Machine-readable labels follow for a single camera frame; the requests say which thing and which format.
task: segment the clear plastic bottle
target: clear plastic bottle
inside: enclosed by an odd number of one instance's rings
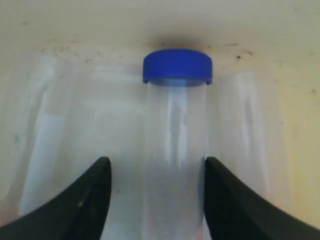
[[[162,50],[144,59],[144,240],[202,237],[206,86],[212,70],[210,57],[193,50]]]

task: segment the cream background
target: cream background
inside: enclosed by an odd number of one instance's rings
[[[267,68],[292,214],[320,228],[319,23],[318,0],[0,0],[0,100],[19,50],[140,62],[152,50],[183,46],[210,54],[216,74]]]

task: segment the blue bottle cap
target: blue bottle cap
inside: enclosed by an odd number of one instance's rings
[[[143,61],[144,83],[190,87],[212,84],[212,78],[212,60],[200,51],[165,49],[150,53]]]

